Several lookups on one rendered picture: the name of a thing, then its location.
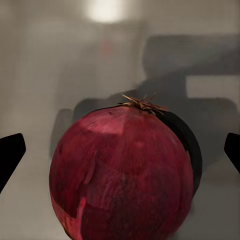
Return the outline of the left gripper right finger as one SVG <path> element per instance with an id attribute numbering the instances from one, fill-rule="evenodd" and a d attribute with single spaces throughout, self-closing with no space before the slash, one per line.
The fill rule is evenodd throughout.
<path id="1" fill-rule="evenodd" d="M 240 173 L 240 135 L 228 133 L 224 151 Z"/>

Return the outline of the vidalia onion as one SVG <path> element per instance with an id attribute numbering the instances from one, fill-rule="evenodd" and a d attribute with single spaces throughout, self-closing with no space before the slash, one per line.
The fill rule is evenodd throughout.
<path id="1" fill-rule="evenodd" d="M 49 172 L 52 207 L 71 240 L 167 240 L 192 203 L 193 168 L 173 132 L 156 117 L 165 106 L 129 103 L 97 109 L 59 140 Z"/>

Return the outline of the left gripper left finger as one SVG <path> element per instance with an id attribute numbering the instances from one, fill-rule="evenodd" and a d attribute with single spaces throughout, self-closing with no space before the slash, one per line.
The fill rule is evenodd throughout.
<path id="1" fill-rule="evenodd" d="M 21 133 L 0 138 L 0 193 L 26 152 Z"/>

